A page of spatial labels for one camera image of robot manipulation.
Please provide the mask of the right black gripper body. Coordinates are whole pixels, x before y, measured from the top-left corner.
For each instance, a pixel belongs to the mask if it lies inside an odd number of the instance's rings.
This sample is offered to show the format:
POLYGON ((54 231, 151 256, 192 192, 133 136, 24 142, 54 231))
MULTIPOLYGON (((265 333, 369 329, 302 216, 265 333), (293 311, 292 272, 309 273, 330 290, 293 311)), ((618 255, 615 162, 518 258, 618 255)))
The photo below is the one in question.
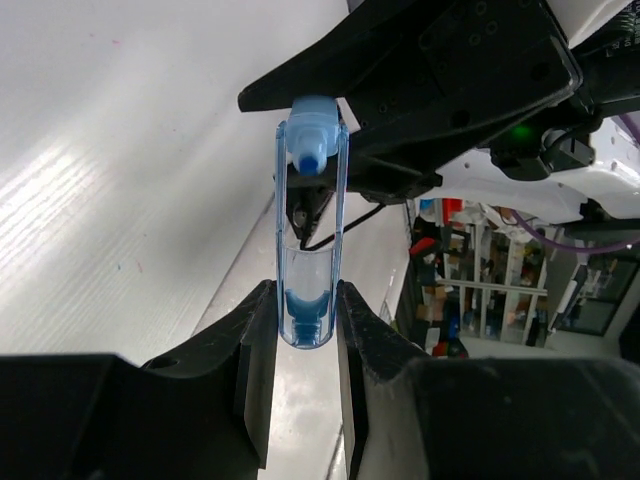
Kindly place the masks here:
POLYGON ((413 1, 346 94, 358 157, 442 165, 568 99, 582 73, 544 1, 413 1))

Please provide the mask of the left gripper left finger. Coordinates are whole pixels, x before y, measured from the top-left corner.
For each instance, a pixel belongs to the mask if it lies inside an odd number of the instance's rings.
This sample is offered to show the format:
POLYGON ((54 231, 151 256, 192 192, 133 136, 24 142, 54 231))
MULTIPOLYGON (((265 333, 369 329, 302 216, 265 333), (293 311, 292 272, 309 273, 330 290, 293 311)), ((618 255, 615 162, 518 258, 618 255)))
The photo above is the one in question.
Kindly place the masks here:
POLYGON ((254 479, 266 465, 276 285, 135 366, 115 354, 1 360, 5 479, 254 479))

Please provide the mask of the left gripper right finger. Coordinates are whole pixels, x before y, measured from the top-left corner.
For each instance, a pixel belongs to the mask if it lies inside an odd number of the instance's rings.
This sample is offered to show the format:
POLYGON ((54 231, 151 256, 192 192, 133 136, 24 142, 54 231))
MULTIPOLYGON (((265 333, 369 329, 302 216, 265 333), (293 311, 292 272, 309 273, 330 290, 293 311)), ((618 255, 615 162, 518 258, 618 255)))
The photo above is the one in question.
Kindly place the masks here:
POLYGON ((336 296, 351 479, 635 479, 639 369, 621 359, 434 359, 356 287, 336 296))

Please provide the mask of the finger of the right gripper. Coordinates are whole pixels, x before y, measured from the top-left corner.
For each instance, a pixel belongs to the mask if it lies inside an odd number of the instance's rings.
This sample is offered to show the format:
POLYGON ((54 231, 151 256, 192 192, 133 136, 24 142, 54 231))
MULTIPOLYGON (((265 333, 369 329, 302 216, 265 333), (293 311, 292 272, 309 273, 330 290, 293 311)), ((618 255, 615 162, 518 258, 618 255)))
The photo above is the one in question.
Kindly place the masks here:
MULTIPOLYGON (((317 175, 303 175, 290 165, 287 170, 287 187, 325 188, 334 191, 337 174, 337 155, 329 157, 325 169, 317 175)), ((443 177, 435 171, 424 174, 419 170, 373 157, 349 157, 346 189, 350 193, 360 194, 371 203, 400 203, 415 199, 442 185, 443 177)))
POLYGON ((419 25, 428 1, 364 1, 326 36, 246 86, 242 112, 287 108, 303 96, 347 97, 419 25))

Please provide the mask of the blue correction tape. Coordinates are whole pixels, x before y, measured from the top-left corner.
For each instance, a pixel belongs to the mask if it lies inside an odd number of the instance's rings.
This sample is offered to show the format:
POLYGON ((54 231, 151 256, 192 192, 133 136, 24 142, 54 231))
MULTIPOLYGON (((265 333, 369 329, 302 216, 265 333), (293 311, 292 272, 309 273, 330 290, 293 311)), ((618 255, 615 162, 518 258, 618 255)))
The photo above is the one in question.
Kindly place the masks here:
POLYGON ((278 328, 289 345, 316 349, 332 337, 344 235, 349 132, 336 101, 296 99, 275 136, 278 328), (334 236, 308 245, 335 198, 334 236))

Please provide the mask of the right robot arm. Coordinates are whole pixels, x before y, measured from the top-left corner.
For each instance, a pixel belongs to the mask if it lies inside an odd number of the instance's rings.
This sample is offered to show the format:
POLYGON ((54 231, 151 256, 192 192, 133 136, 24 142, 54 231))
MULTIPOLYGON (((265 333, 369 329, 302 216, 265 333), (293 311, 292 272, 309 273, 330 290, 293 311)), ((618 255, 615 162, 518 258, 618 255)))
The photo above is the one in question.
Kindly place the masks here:
POLYGON ((347 188, 392 205, 442 187, 475 148, 518 191, 577 180, 593 133, 639 107, 635 1, 365 1, 245 87, 244 112, 342 98, 358 121, 347 188))

